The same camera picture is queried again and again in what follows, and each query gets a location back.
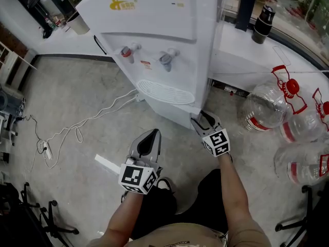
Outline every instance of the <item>red bottle cap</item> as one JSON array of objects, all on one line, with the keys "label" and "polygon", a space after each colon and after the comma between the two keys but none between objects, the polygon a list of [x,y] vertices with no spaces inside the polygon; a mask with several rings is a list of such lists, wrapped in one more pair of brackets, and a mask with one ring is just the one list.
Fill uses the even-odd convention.
[{"label": "red bottle cap", "polygon": [[287,90],[291,95],[295,95],[299,91],[299,85],[295,79],[288,80],[286,85]]},{"label": "red bottle cap", "polygon": [[325,114],[325,115],[328,115],[328,114],[329,114],[329,101],[326,101],[326,102],[323,104],[323,111],[324,111],[324,114]]}]

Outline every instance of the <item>person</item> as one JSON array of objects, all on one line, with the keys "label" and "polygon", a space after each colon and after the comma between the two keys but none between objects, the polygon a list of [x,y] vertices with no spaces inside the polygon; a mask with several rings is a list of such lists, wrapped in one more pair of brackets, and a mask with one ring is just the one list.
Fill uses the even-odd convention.
[{"label": "person", "polygon": [[251,217],[247,193],[232,158],[225,153],[218,162],[220,169],[200,182],[198,196],[186,212],[175,215],[173,186],[168,179],[159,178],[147,195],[128,192],[104,235],[88,247],[271,246]]}]

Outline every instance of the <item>dispenser logo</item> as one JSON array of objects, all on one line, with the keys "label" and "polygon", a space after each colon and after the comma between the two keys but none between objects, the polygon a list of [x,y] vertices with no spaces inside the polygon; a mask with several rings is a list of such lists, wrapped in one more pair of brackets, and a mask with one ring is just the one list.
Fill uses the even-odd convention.
[{"label": "dispenser logo", "polygon": [[128,2],[126,0],[112,0],[109,7],[112,10],[133,10],[135,9],[135,3],[137,3],[137,0],[134,0],[133,2]]}]

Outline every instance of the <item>shoe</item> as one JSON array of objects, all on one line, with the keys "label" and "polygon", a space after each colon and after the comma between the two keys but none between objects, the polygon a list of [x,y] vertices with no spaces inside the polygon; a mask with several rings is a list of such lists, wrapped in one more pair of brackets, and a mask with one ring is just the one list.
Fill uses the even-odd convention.
[{"label": "shoe", "polygon": [[175,193],[175,185],[169,178],[159,178],[156,186],[160,189],[167,189],[169,190],[172,194]]}]

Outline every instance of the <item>water dispenser tap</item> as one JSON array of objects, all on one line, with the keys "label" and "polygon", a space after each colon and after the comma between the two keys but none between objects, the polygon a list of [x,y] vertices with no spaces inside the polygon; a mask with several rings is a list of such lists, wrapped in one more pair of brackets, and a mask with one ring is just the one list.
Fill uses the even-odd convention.
[{"label": "water dispenser tap", "polygon": [[167,52],[160,52],[160,57],[158,60],[167,72],[171,71],[171,62],[173,61],[174,57],[179,55],[179,53],[179,50],[174,48],[168,48]]},{"label": "water dispenser tap", "polygon": [[134,53],[136,50],[141,49],[141,45],[137,44],[137,43],[132,43],[131,47],[127,47],[124,46],[123,48],[119,49],[119,52],[121,54],[121,56],[123,56],[124,58],[126,58],[130,64],[134,63]]}]

